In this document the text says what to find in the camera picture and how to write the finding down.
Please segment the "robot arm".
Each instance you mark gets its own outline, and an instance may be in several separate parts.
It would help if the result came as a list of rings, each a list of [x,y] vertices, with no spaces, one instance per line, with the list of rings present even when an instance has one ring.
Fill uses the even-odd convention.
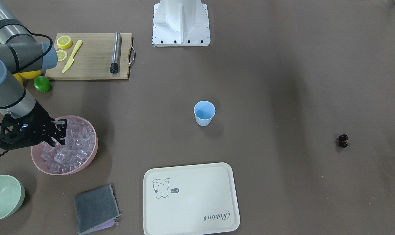
[[[15,78],[58,63],[51,37],[31,32],[0,0],[0,148],[65,144],[67,120],[55,120]]]

